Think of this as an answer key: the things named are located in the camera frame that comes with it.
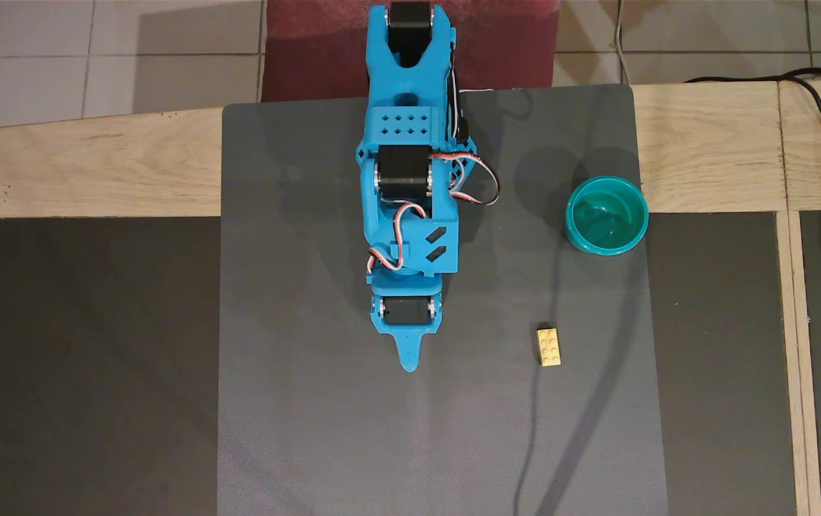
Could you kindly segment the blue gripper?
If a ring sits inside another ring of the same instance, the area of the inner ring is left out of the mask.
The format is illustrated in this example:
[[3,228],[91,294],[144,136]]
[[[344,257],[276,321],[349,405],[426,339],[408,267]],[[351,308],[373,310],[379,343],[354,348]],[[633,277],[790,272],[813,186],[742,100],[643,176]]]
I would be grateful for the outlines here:
[[372,323],[392,335],[398,362],[413,373],[420,365],[423,339],[442,323],[442,275],[371,275],[369,287]]

